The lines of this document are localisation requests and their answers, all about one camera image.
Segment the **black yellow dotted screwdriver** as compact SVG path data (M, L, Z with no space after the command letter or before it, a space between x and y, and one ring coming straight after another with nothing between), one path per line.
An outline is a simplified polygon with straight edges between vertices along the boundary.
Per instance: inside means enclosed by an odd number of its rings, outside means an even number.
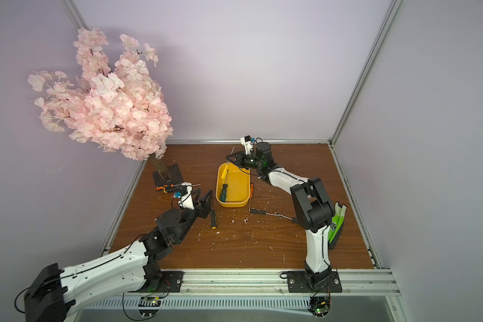
M210 211L211 229L217 228L217 216L214 209Z

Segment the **yellow handled flathead screwdriver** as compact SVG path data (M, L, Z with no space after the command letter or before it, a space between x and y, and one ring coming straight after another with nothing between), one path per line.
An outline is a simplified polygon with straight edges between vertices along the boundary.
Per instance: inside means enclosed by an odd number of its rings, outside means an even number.
M229 164L230 161L225 165L223 172L221 173L221 179L224 180L227 177L228 171L229 171Z

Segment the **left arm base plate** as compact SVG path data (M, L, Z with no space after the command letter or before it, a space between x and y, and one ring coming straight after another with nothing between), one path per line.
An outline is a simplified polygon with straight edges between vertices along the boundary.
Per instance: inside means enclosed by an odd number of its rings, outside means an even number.
M161 276L146 281L137 292L178 293L181 291L183 276L183 271L162 271Z

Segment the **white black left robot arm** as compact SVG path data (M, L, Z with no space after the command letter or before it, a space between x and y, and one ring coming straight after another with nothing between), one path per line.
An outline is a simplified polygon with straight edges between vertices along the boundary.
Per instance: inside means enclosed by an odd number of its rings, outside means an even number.
M159 262L181 244L198 218L212 210L213 192L187 187L178 205L156 219L155 228L118 251L75 266L44 267L18 295L26 321L64 321L99 301L126 292L155 292L165 285Z

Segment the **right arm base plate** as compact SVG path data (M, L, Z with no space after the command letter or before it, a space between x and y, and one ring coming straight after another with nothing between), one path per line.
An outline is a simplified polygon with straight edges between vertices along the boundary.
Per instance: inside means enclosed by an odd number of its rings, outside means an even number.
M287 281L288 292L343 292L342 282L336 271L326 270L314 274L304 270L286 271L280 273L280 278Z

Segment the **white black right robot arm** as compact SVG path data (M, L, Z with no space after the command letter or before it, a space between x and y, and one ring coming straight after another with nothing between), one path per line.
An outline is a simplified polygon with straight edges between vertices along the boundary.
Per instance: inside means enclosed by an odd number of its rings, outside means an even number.
M255 170L262 181L291 195L295 220L306 233L306 277L313 288L326 285L334 276L329 253L343 231L347 207L331 200L320 178L300 177L277 165L268 142L246 136L241 144L244 149L226 159L245 174Z

